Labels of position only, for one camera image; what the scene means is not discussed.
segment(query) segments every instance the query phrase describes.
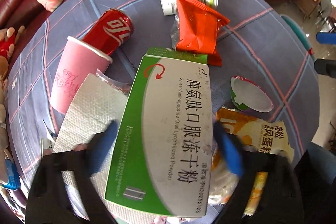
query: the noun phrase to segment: tiled floor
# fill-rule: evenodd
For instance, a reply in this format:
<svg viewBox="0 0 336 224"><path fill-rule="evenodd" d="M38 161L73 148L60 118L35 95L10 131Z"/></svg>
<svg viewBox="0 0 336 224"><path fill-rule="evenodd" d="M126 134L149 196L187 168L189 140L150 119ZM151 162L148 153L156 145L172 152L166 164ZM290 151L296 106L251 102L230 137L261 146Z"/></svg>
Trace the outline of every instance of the tiled floor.
<svg viewBox="0 0 336 224"><path fill-rule="evenodd" d="M317 12L310 19L303 22L303 14L298 7L293 4L283 4L273 7L279 14L285 14L291 17L302 28L308 36L314 49L315 57L319 59L336 60L336 46L319 44L316 40L316 33L323 31L328 32L330 27L325 24L316 24ZM314 143L325 146L331 135L334 133L333 127L329 124L331 120L336 121L336 79L319 75L320 87L320 126L313 139Z"/></svg>

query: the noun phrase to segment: blue chair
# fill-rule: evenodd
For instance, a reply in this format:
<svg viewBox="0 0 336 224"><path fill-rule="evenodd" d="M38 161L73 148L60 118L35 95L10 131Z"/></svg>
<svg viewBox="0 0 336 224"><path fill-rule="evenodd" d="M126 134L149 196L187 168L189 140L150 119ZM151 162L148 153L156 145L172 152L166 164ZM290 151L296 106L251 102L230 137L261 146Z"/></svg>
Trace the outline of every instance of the blue chair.
<svg viewBox="0 0 336 224"><path fill-rule="evenodd" d="M280 15L282 19L290 26L290 28L293 30L293 32L297 35L305 49L310 54L311 58L315 61L313 48L309 42L309 40L306 37L306 34L301 30L300 26L290 17L286 15Z"/></svg>
<svg viewBox="0 0 336 224"><path fill-rule="evenodd" d="M321 44L336 44L336 33L317 33L316 40Z"/></svg>

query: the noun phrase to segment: pink paper cup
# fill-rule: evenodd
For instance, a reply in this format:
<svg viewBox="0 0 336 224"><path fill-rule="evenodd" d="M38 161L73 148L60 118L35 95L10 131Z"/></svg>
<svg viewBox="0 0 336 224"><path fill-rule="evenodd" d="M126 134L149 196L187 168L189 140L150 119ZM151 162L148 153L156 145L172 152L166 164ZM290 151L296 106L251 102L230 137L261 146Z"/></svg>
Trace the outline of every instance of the pink paper cup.
<svg viewBox="0 0 336 224"><path fill-rule="evenodd" d="M97 69L105 72L111 63L112 58L102 51L76 38L68 37L51 90L51 106L66 114L88 74L96 74Z"/></svg>

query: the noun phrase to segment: purple tablecloth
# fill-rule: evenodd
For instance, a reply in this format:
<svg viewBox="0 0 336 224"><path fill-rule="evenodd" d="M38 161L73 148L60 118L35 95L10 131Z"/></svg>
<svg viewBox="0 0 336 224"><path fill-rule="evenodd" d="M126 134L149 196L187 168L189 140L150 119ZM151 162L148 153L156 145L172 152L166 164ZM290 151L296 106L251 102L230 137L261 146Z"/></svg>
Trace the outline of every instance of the purple tablecloth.
<svg viewBox="0 0 336 224"><path fill-rule="evenodd" d="M174 16L164 16L160 0L67 0L44 22L9 74L8 122L17 166L30 182L45 137L42 120L58 132L64 115L50 106L50 92L67 36L82 38L111 7L133 20L135 32L113 54L107 75L133 81L142 56L151 46L171 47ZM219 0L217 10L231 22L218 39L222 67L210 66L213 110L230 102L230 78L240 75L257 83L274 109L260 114L284 120L297 163L319 125L319 88L314 63L290 27L263 0Z"/></svg>

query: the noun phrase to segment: teal chair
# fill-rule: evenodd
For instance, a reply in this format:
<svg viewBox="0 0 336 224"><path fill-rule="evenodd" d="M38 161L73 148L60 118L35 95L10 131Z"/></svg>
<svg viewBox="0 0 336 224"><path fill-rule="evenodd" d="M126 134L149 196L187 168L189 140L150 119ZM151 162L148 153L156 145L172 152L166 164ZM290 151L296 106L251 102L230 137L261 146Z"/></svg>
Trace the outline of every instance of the teal chair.
<svg viewBox="0 0 336 224"><path fill-rule="evenodd" d="M303 44L305 49L310 54L313 61L315 61L313 48L312 48L309 40L307 39L305 33L301 30L300 26L290 17L288 17L286 15L280 15L280 16L290 26L290 28L294 31L294 33L297 35L297 37L299 38L299 40L301 41L301 43Z"/></svg>

